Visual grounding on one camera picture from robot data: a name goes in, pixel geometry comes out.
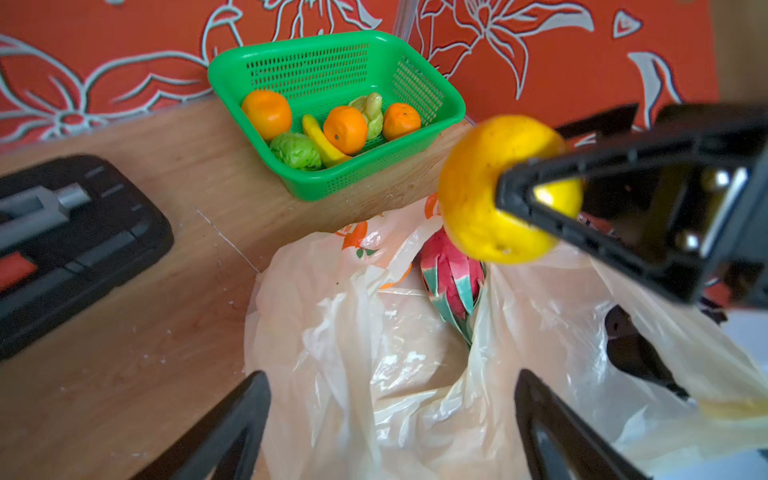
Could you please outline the orange fruit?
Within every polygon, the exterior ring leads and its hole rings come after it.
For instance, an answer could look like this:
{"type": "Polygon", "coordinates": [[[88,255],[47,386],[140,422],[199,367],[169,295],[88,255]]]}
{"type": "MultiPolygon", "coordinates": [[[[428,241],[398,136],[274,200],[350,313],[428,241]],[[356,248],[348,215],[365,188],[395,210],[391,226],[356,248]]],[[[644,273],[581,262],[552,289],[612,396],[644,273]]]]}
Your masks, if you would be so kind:
{"type": "Polygon", "coordinates": [[[241,109],[267,143],[292,127],[292,111],[289,102],[281,94],[268,90],[255,90],[241,103],[241,109]]]}
{"type": "Polygon", "coordinates": [[[421,117],[415,108],[405,103],[393,103],[384,114],[382,134],[387,141],[393,141],[421,126],[421,117]]]}
{"type": "Polygon", "coordinates": [[[368,127],[363,115],[350,106],[338,106],[327,116],[323,133],[346,155],[355,155],[366,143],[368,127]]]}

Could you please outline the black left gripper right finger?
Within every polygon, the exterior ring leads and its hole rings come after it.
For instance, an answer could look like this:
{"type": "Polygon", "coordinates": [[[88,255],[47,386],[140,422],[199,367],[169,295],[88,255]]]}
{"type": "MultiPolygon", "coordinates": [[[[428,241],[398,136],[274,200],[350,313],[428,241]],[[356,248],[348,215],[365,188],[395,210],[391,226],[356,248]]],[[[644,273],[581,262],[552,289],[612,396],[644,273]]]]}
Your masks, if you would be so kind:
{"type": "Polygon", "coordinates": [[[647,479],[532,371],[520,371],[514,400],[533,479],[647,479]]]}

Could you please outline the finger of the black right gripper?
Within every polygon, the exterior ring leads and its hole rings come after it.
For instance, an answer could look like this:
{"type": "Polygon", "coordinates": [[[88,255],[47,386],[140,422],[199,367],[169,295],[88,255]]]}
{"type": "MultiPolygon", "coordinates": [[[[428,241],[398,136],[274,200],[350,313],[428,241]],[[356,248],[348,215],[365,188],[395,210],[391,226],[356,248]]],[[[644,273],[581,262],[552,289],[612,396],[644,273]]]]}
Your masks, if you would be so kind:
{"type": "Polygon", "coordinates": [[[632,131],[639,105],[630,103],[598,112],[589,117],[566,123],[555,131],[574,147],[596,144],[602,138],[632,131]]]}
{"type": "Polygon", "coordinates": [[[734,303],[767,299],[763,104],[666,105],[646,131],[508,169],[495,203],[671,301],[695,301],[713,278],[734,303]],[[585,182],[587,212],[615,236],[535,197],[561,180],[585,182]]]}

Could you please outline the green apple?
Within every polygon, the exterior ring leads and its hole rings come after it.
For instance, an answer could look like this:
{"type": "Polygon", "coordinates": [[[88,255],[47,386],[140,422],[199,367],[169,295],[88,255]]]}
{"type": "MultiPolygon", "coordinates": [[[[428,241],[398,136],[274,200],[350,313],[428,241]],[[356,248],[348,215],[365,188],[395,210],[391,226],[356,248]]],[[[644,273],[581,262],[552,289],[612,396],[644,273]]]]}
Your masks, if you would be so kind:
{"type": "Polygon", "coordinates": [[[380,94],[373,92],[358,97],[350,102],[349,106],[358,110],[366,120],[368,127],[366,135],[367,141],[371,141],[381,134],[384,115],[382,111],[383,98],[380,94]]]}

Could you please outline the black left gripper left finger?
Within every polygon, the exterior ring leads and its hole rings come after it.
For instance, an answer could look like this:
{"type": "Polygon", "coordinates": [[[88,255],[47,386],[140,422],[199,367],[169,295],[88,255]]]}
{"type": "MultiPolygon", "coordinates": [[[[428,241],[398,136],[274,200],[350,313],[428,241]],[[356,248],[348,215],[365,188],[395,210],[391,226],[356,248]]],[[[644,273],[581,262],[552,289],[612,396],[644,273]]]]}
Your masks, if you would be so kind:
{"type": "Polygon", "coordinates": [[[202,417],[135,479],[250,479],[269,408],[267,375],[256,371],[202,417]]]}

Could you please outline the yellow lemon fruit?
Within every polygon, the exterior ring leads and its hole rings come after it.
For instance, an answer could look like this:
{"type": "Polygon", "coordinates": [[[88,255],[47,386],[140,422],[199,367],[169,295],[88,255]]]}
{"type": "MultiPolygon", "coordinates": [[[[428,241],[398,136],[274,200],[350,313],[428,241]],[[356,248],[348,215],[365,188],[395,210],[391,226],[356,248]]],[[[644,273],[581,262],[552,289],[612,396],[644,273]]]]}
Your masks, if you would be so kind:
{"type": "Polygon", "coordinates": [[[526,160],[566,153],[553,128],[524,115],[500,115],[477,124],[443,165],[438,202],[444,229],[468,257],[498,264],[535,261],[559,240],[496,208],[501,175],[526,160]]]}

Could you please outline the orange printed plastic bag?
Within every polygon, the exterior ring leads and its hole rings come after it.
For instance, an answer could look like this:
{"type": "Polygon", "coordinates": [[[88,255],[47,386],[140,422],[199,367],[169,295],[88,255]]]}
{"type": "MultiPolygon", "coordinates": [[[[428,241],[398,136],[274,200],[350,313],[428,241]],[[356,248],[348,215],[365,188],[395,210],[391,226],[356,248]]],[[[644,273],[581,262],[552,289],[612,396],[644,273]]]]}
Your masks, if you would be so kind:
{"type": "Polygon", "coordinates": [[[524,479],[519,372],[647,474],[767,444],[765,370],[698,309],[569,245],[487,267],[466,342],[414,265],[433,198],[282,247],[246,320],[274,479],[524,479]]]}

